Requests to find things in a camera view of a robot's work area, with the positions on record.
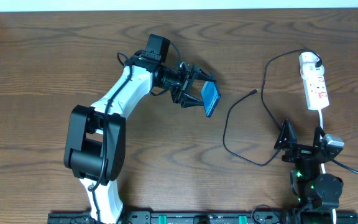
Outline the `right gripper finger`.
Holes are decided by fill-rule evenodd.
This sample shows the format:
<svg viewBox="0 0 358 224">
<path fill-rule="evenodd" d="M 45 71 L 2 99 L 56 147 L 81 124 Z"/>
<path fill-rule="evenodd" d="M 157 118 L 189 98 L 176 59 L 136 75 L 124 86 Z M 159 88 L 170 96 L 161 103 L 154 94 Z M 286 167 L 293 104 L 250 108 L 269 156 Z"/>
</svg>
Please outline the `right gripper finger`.
<svg viewBox="0 0 358 224">
<path fill-rule="evenodd" d="M 274 149 L 287 151 L 297 143 L 297 136 L 291 122 L 286 119 L 282 124 L 282 129 L 274 145 Z"/>
<path fill-rule="evenodd" d="M 313 147 L 318 147 L 320 145 L 320 140 L 324 137 L 324 130 L 321 126 L 317 126 L 314 131 L 313 137 Z"/>
</svg>

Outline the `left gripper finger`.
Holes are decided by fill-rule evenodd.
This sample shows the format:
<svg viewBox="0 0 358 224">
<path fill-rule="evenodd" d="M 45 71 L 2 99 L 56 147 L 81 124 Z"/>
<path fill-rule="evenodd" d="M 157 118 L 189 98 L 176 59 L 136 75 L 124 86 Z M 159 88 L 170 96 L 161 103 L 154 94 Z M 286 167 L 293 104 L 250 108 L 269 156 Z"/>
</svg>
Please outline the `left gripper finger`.
<svg viewBox="0 0 358 224">
<path fill-rule="evenodd" d="M 195 98 L 187 93 L 182 94 L 180 105 L 182 108 L 189 108 L 192 106 L 203 106 L 204 103 L 202 100 Z"/>
<path fill-rule="evenodd" d="M 216 83 L 212 73 L 206 73 L 195 63 L 193 64 L 193 73 L 195 74 L 195 80 Z"/>
</svg>

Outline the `blue Samsung Galaxy smartphone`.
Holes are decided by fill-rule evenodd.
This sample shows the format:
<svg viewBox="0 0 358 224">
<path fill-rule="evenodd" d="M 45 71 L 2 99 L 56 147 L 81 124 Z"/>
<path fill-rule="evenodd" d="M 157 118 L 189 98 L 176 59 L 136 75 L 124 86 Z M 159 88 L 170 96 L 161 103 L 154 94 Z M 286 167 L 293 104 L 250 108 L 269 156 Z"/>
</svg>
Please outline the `blue Samsung Galaxy smartphone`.
<svg viewBox="0 0 358 224">
<path fill-rule="evenodd" d="M 210 118 L 221 98 L 218 85 L 215 82 L 205 82 L 201 90 L 201 97 L 206 116 Z"/>
</svg>

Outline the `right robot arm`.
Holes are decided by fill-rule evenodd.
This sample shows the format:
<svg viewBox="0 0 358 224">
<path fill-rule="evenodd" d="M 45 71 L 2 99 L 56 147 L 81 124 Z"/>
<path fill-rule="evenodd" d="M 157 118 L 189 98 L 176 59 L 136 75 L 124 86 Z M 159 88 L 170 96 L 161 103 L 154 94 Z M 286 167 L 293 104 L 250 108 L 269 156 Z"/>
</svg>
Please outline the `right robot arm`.
<svg viewBox="0 0 358 224">
<path fill-rule="evenodd" d="M 344 149 L 344 141 L 318 126 L 312 145 L 299 144 L 291 122 L 285 120 L 274 148 L 285 152 L 283 162 L 295 165 L 290 180 L 298 206 L 288 212 L 288 221 L 334 223 L 333 210 L 339 207 L 344 183 L 335 175 L 323 173 L 321 165 L 332 161 Z"/>
</svg>

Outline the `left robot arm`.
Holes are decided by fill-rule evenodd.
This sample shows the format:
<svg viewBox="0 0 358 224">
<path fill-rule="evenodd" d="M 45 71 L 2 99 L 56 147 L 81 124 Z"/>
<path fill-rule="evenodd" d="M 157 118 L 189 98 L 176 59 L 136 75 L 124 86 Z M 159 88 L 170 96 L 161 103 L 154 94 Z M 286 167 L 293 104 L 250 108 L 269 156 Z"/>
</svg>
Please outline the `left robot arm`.
<svg viewBox="0 0 358 224">
<path fill-rule="evenodd" d="M 178 61 L 176 68 L 164 63 L 173 42 L 163 36 L 150 34 L 144 49 L 132 56 L 119 52 L 122 75 L 112 88 L 91 106 L 73 108 L 68 125 L 63 163 L 80 180 L 91 204 L 89 217 L 96 223 L 119 223 L 124 204 L 119 197 L 117 178 L 126 156 L 126 121 L 138 102 L 153 88 L 170 92 L 172 101 L 182 108 L 202 106 L 211 116 L 219 98 L 206 103 L 191 95 L 195 81 L 217 87 L 212 73 L 197 64 Z"/>
</svg>

